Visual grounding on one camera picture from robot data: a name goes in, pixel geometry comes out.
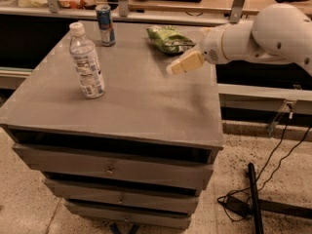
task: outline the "tile floor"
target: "tile floor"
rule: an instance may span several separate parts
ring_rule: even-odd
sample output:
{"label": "tile floor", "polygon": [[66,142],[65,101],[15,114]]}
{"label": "tile floor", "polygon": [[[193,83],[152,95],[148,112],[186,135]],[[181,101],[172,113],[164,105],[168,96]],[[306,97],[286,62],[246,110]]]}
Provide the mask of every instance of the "tile floor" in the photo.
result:
{"label": "tile floor", "polygon": [[[219,152],[214,174],[200,196],[200,203],[187,230],[142,225],[138,234],[236,234],[255,233],[254,222],[232,222],[216,198],[248,184],[245,176],[249,162],[256,169],[264,165],[279,142],[283,126],[269,138],[263,124],[223,122],[225,148]],[[305,128],[289,127],[285,140],[273,155],[261,183],[304,135]],[[312,130],[306,141],[284,160],[282,168],[259,193],[260,198],[312,208]],[[30,170],[12,150],[12,140],[0,129],[0,234],[109,234],[113,222],[71,214],[62,199],[43,184],[43,176]],[[264,232],[312,233],[312,220],[263,213]],[[122,233],[129,223],[117,222]]]}

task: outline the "can top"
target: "can top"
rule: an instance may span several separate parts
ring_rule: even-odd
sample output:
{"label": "can top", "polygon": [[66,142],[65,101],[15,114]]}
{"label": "can top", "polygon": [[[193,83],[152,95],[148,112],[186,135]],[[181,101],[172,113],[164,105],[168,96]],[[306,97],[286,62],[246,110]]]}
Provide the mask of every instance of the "can top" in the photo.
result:
{"label": "can top", "polygon": [[85,34],[85,27],[81,22],[73,22],[69,25],[69,28],[72,36],[82,36]]}
{"label": "can top", "polygon": [[108,4],[99,4],[96,6],[96,11],[98,12],[110,11],[110,6]]}

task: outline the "white bottle cap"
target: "white bottle cap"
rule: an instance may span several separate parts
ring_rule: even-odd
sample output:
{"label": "white bottle cap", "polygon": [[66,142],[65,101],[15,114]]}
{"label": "white bottle cap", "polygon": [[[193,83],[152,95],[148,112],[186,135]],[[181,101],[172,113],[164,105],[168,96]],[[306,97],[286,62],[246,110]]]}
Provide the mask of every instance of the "white bottle cap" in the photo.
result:
{"label": "white bottle cap", "polygon": [[85,27],[84,24],[81,22],[73,22],[69,25],[70,34],[72,36],[82,36],[85,34]]}

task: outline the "snack package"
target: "snack package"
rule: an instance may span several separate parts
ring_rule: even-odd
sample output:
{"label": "snack package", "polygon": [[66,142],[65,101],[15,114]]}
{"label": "snack package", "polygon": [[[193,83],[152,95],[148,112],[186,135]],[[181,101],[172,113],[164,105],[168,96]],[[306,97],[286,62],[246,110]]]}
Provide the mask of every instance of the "snack package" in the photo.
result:
{"label": "snack package", "polygon": [[155,25],[146,30],[152,43],[166,54],[181,54],[195,46],[192,40],[183,36],[175,27],[170,25]]}

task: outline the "white robotic arm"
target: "white robotic arm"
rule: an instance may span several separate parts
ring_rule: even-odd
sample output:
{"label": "white robotic arm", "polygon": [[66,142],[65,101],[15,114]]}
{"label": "white robotic arm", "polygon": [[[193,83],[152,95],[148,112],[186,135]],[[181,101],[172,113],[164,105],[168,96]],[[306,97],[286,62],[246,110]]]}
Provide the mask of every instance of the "white robotic arm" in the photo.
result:
{"label": "white robotic arm", "polygon": [[312,76],[312,22],[294,6],[275,4],[254,21],[226,24],[207,30],[189,52],[167,67],[178,74],[201,67],[204,61],[226,64],[232,60],[253,63],[296,63]]}

